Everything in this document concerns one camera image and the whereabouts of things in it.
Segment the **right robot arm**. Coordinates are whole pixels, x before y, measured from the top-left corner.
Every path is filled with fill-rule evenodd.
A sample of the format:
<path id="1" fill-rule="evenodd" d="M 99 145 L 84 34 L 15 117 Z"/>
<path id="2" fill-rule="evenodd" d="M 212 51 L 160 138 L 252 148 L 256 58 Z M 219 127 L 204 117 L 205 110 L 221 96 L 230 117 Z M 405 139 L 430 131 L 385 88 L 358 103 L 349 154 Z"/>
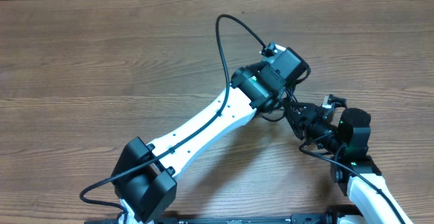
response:
<path id="1" fill-rule="evenodd" d="M 354 204 L 348 212 L 334 212 L 333 223 L 410 223 L 368 155 L 369 113 L 348 107 L 346 99 L 332 94 L 322 105 L 286 98 L 282 106 L 291 129 L 302 141 L 300 151 L 329 162 L 332 180 Z"/>

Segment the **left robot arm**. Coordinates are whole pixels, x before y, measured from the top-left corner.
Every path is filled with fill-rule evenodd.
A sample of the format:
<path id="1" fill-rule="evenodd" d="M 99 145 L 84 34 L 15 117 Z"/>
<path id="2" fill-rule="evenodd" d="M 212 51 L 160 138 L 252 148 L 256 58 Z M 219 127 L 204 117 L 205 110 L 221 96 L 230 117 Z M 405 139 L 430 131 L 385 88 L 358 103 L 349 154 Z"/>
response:
<path id="1" fill-rule="evenodd" d="M 124 211 L 118 223 L 151 223 L 175 199 L 180 175 L 219 138 L 246 125 L 257 113 L 277 110 L 286 89 L 307 77 L 309 65 L 277 45 L 260 62 L 237 69 L 229 88 L 173 132 L 150 143 L 132 139 L 112 175 Z"/>

